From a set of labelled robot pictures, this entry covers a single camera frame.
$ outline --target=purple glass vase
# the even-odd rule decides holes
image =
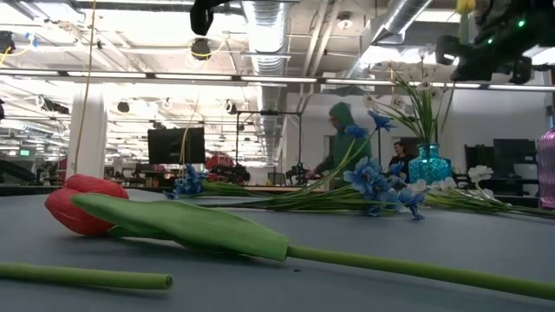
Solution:
[[[555,127],[538,142],[539,208],[555,210]]]

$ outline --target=vase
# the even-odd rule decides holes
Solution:
[[[539,208],[555,210],[555,127],[538,142]]]
[[[431,185],[447,177],[451,177],[451,161],[439,156],[440,145],[437,143],[424,143],[418,145],[420,156],[408,162],[408,175],[410,183],[419,179]]]

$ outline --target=desk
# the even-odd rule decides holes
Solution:
[[[137,200],[159,193],[128,190]],[[72,288],[0,280],[5,312],[547,312],[555,302],[371,270],[291,259],[209,257],[172,243],[79,237],[42,206],[46,195],[2,198],[3,261],[169,273],[167,292]],[[294,244],[555,282],[555,221],[423,210],[410,221],[356,214],[230,210]]]

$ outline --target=blue glass vase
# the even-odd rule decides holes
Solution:
[[[423,179],[428,185],[451,177],[451,161],[439,156],[440,145],[425,143],[418,145],[420,156],[408,162],[410,183]]]

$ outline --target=hood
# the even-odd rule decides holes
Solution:
[[[339,102],[330,109],[330,116],[336,117],[342,127],[355,125],[353,115],[350,113],[350,104]]]

